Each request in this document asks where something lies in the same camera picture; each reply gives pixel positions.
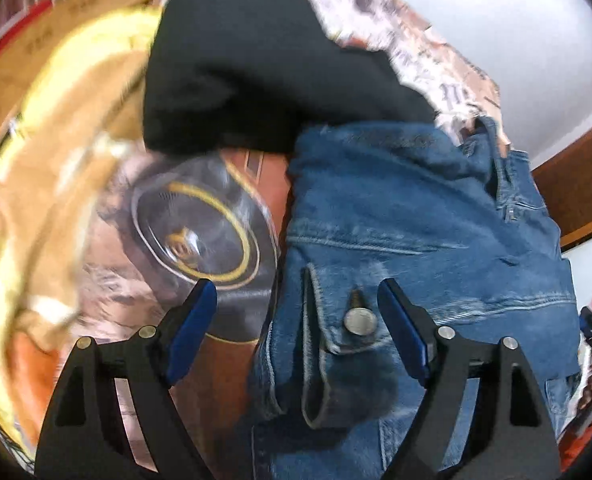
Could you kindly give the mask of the bamboo lap desk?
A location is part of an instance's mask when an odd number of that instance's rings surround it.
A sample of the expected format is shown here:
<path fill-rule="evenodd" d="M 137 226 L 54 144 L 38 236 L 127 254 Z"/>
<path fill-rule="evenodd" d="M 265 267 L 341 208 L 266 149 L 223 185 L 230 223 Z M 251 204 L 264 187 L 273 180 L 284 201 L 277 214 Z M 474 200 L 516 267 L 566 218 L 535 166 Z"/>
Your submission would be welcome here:
<path fill-rule="evenodd" d="M 74 29 L 105 13 L 152 0 L 62 0 L 23 29 L 0 53 L 0 142 L 32 82 Z"/>

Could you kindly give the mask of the newspaper print bed quilt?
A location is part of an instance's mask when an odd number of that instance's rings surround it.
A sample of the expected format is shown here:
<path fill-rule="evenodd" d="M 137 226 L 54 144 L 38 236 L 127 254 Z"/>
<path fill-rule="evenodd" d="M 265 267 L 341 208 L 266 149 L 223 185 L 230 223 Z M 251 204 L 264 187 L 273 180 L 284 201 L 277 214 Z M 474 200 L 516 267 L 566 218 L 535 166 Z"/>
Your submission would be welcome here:
<path fill-rule="evenodd" d="M 385 51 L 403 84 L 436 108 L 460 141 L 478 115 L 498 116 L 497 84 L 403 0 L 310 0 L 328 36 L 345 47 Z M 190 374 L 171 391 L 186 429 L 219 479 L 248 475 L 238 423 L 247 377 L 271 304 L 290 194 L 281 155 L 223 150 L 189 159 L 138 148 L 106 184 L 88 229 L 70 330 L 98 342 L 158 323 L 189 295 L 183 263 L 210 274 L 241 259 L 243 274 L 218 285 L 219 307 Z"/>

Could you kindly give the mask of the blue denim jacket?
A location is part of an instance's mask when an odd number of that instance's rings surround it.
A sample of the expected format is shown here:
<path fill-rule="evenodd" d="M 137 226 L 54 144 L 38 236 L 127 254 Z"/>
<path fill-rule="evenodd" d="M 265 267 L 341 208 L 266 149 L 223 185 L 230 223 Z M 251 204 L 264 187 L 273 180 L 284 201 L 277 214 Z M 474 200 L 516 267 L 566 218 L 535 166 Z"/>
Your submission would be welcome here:
<path fill-rule="evenodd" d="M 515 338 L 561 431 L 580 330 L 572 269 L 525 153 L 478 118 L 454 144 L 405 122 L 316 127 L 288 168 L 279 297 L 256 350 L 255 479 L 377 479 L 424 394 L 377 307 L 396 281 L 464 337 Z"/>

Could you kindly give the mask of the black folded garment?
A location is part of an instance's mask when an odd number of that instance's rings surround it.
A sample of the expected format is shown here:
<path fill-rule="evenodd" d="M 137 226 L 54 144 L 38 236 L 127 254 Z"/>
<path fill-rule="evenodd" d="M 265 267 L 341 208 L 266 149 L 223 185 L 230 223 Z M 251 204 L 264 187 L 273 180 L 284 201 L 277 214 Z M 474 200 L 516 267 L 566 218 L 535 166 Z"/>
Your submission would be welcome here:
<path fill-rule="evenodd" d="M 312 126 L 435 116 L 385 52 L 328 38 L 308 0 L 168 0 L 145 74 L 144 144 L 170 155 L 287 153 Z"/>

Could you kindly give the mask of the brown wooden door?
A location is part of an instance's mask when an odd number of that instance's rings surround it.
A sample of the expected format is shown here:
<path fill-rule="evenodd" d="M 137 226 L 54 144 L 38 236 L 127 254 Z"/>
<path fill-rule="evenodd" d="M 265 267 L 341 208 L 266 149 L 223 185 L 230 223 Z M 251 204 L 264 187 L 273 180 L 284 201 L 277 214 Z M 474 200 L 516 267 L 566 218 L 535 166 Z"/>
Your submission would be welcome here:
<path fill-rule="evenodd" d="M 561 246 L 592 238 L 592 129 L 542 165 L 532 176 L 551 218 L 561 230 Z"/>

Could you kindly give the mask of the red box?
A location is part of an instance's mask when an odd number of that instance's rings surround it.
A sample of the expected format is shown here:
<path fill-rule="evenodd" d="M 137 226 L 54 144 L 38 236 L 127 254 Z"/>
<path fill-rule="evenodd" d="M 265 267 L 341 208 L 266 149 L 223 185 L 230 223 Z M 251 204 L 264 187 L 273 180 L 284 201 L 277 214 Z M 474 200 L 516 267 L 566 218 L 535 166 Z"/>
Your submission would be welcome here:
<path fill-rule="evenodd" d="M 15 39 L 31 22 L 53 6 L 52 0 L 40 0 L 26 10 L 16 13 L 0 29 L 0 53 Z"/>

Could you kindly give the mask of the yellow duck plush blanket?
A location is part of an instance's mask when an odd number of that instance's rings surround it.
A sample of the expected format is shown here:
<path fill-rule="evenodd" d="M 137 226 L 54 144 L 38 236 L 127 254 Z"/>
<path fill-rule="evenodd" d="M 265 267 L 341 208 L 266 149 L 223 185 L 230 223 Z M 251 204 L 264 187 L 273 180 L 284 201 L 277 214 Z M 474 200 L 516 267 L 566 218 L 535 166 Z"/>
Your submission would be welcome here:
<path fill-rule="evenodd" d="M 12 111 L 0 154 L 0 428 L 26 450 L 80 315 L 96 205 L 142 144 L 144 72 L 161 17 L 140 4 L 81 24 Z"/>

